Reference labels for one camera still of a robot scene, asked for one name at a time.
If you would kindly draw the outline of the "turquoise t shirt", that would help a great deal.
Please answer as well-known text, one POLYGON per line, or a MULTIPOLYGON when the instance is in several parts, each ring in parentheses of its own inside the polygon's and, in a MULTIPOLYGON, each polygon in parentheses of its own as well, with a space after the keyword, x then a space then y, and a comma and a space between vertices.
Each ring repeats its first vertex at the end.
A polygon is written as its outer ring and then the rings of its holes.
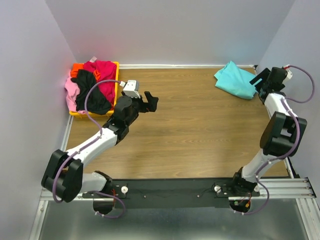
POLYGON ((239 68, 233 61, 228 62, 222 69, 218 70, 214 77, 216 78, 216 88, 238 98, 252 100, 257 92, 256 88, 250 83, 255 75, 239 68))

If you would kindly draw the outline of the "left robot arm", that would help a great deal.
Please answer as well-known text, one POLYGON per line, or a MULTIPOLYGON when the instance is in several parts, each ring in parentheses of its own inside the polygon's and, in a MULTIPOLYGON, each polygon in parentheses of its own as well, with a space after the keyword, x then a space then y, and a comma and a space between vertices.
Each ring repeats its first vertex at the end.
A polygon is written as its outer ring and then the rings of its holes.
POLYGON ((123 94, 114 107, 113 114, 101 129, 82 144, 62 151, 54 151, 41 180, 41 186, 52 193, 60 203, 69 203, 80 193, 95 192, 107 197, 112 190, 112 179, 103 172, 84 173, 84 168, 100 154, 116 146, 129 133, 129 126, 140 113, 155 112, 159 98, 146 91, 142 97, 123 94))

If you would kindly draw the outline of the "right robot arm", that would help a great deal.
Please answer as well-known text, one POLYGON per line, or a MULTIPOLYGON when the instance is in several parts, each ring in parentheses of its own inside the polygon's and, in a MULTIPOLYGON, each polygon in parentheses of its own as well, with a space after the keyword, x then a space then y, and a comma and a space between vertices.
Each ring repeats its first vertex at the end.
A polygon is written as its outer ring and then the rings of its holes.
POLYGON ((268 169, 298 150, 307 120, 294 113, 282 91, 292 76, 290 65, 286 65, 265 68, 250 81, 267 110, 269 122, 260 138, 259 152, 233 176, 229 189, 236 196, 252 193, 268 169))

